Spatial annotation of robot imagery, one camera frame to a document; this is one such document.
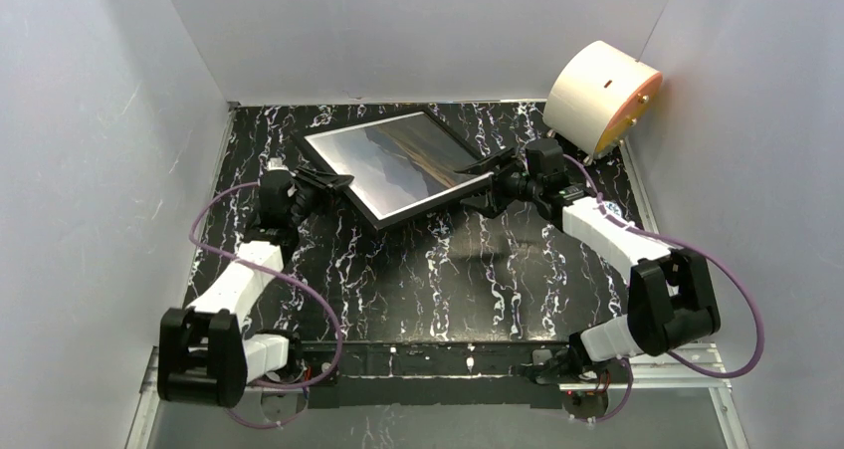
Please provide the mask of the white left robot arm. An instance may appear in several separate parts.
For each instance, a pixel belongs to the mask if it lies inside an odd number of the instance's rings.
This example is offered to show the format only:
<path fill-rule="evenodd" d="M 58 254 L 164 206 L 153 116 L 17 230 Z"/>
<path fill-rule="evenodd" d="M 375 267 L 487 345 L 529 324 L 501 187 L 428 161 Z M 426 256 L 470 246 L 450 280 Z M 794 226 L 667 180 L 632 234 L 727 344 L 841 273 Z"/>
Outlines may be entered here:
<path fill-rule="evenodd" d="M 350 175 L 274 168 L 247 188 L 257 194 L 241 245 L 234 252 L 205 244 L 191 234 L 197 248 L 229 264 L 197 299 L 167 310 L 160 320 L 157 392 L 161 399 L 201 405 L 235 407 L 250 384 L 281 391 L 305 389 L 335 373 L 342 355 L 343 332 L 336 311 L 308 284 L 285 274 L 299 246 L 299 227 L 330 204 L 353 178 Z M 275 280 L 313 297 L 335 332 L 336 347 L 328 367 L 309 380 L 277 386 L 267 374 L 304 360 L 294 332 L 264 331 L 244 338 L 251 310 Z"/>

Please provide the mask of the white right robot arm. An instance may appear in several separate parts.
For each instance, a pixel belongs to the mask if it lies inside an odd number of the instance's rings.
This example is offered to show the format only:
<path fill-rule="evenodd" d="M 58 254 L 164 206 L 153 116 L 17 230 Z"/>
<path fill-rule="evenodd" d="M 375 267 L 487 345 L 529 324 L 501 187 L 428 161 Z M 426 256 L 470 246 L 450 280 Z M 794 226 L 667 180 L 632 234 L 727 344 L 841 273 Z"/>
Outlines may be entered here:
<path fill-rule="evenodd" d="M 572 160 L 557 140 L 542 138 L 526 146 L 524 159 L 508 148 L 461 170 L 488 182 L 486 192 L 465 199 L 465 206 L 492 218 L 515 200 L 529 202 L 625 277 L 626 313 L 570 335 L 557 360 L 589 367 L 617 357 L 658 356 L 716 333 L 721 318 L 706 258 L 659 242 L 612 214 L 591 181 L 569 178 Z"/>

